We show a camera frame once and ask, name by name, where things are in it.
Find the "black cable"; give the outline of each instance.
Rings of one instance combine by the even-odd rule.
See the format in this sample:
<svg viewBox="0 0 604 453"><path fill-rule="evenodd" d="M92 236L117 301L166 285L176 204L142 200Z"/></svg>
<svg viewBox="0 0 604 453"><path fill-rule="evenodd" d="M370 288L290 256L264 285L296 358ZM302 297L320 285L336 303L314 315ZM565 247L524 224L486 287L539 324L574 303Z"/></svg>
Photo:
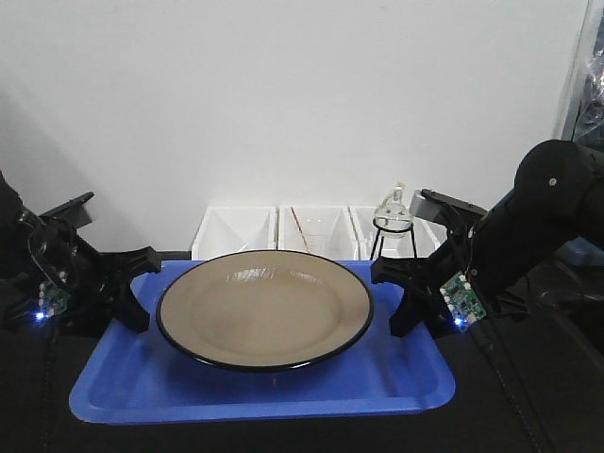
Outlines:
<svg viewBox="0 0 604 453"><path fill-rule="evenodd" d="M489 322L489 325L491 326L491 329L493 330L493 332L495 333L495 336L497 338L497 341L499 342L501 349L503 350L505 356L506 356L506 360L507 362L510 364L510 366L512 367L512 371L515 374L515 377L518 379L518 383L520 384L520 389L522 390L522 392L524 393L524 397L525 400L528 403L528 406L530 408L530 410L532 411L532 413L534 414L534 418L537 421L537 424L539 425L539 429L540 431L543 433L544 437L545 437L545 441L547 442L547 446L549 447L549 449L552 452L556 451L556 447L554 446L553 441L551 440L551 438L549 437L549 434L547 432L547 430L545 429L545 426L543 424L543 422L541 421L541 418L539 417L539 412L537 411L537 408L535 407L535 404L532 401L532 398L530 397L529 394L529 390L527 389L527 383L525 382L525 380L522 378L522 374L520 373L520 370L518 370L518 367L516 366L516 363L513 361L512 358L512 352L510 351L510 349L506 346L505 342L503 341L503 336L501 335L501 333L499 332L499 329L497 328L495 321L493 320L493 315L492 315L492 310L489 307L485 306L485 310L487 310L487 320ZM509 392L511 394L512 397L514 397L512 389L509 389ZM526 417L524 416L524 414L521 412L520 407L517 407L517 415L520 418L520 421L525 429L525 431L528 432L529 438L531 440L531 442L533 443L533 446L536 447L536 451L541 451L539 448L538 443L536 442L536 439L534 438L534 434L532 432L532 429L529 426L529 423L526 419Z"/></svg>
<svg viewBox="0 0 604 453"><path fill-rule="evenodd" d="M59 336L57 318L52 316L43 326L44 346L42 352L42 403L40 410L41 452L48 453L50 447L50 428L52 421L52 380L55 365L55 343Z"/></svg>

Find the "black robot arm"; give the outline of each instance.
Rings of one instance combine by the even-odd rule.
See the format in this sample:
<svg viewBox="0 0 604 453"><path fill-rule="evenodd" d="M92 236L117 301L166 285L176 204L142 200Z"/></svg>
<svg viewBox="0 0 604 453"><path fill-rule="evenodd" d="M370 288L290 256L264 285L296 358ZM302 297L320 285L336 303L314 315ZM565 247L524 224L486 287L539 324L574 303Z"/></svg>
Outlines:
<svg viewBox="0 0 604 453"><path fill-rule="evenodd" d="M76 228L88 222L83 204L92 196L85 193L38 216L0 173L0 278L24 293L5 310L4 327L56 316L69 330L108 312L137 332L147 330L149 314L129 285L142 273L159 272L159 255L151 247L100 253L78 236Z"/></svg>
<svg viewBox="0 0 604 453"><path fill-rule="evenodd" d="M421 320L440 320L445 333L450 330L439 288L458 272L489 303L567 241L582 236L604 249L604 154L576 143L535 146L520 163L513 189L480 219L476 207L431 193L423 191L437 209L424 211L447 227L447 241L425 260L379 258L372 266L375 282L408 289L409 299L391 320L398 336Z"/></svg>

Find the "blue plastic tray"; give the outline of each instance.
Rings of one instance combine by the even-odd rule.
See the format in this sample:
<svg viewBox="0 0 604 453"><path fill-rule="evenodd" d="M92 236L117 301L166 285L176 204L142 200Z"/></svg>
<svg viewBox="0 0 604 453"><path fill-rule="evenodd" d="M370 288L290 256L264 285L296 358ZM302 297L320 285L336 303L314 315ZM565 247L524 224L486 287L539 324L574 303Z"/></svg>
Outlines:
<svg viewBox="0 0 604 453"><path fill-rule="evenodd" d="M243 373L195 361L162 337L155 308L168 285L196 261L167 261L159 274L137 279L133 289L151 313L137 335L114 321L99 342L70 396L87 422L111 425L266 418L417 413L445 404L455 379L424 325L404 339L392 337L388 318L402 290L370 285L375 318L344 353L303 368ZM370 282L370 261L343 264Z"/></svg>

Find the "beige plate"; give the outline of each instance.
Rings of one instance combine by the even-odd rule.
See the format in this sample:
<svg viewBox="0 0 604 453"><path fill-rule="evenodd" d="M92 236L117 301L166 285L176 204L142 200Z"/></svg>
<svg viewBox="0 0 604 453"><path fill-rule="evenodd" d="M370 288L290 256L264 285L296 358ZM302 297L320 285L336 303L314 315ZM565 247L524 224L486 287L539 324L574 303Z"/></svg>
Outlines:
<svg viewBox="0 0 604 453"><path fill-rule="evenodd" d="M274 371L342 352L373 312L369 289L340 264L262 250L194 267L165 292L157 318L164 336L198 360Z"/></svg>

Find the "white storage bin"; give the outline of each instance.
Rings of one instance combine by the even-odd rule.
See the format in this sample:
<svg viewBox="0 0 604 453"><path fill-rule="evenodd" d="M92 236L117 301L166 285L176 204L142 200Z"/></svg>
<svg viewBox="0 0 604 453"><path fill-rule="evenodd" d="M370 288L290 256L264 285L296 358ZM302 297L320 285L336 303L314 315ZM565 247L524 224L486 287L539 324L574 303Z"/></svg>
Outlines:
<svg viewBox="0 0 604 453"><path fill-rule="evenodd" d="M208 206L197 231L192 260L211 260L235 252L276 248L275 207Z"/></svg>
<svg viewBox="0 0 604 453"><path fill-rule="evenodd" d="M354 225L359 239L359 250L361 260L371 259L371 249L376 239L378 230L373 224L375 207L351 206L350 218ZM413 220L413 232L415 233L415 244L417 246L417 256L419 258L427 257L441 245L439 236L443 236L443 226L427 222L423 219L415 218ZM412 258L413 245L411 243L411 233L406 233L400 239L384 238L384 248L381 255L390 258Z"/></svg>
<svg viewBox="0 0 604 453"><path fill-rule="evenodd" d="M278 249L331 260L359 259L359 244L347 208L283 206L278 218Z"/></svg>

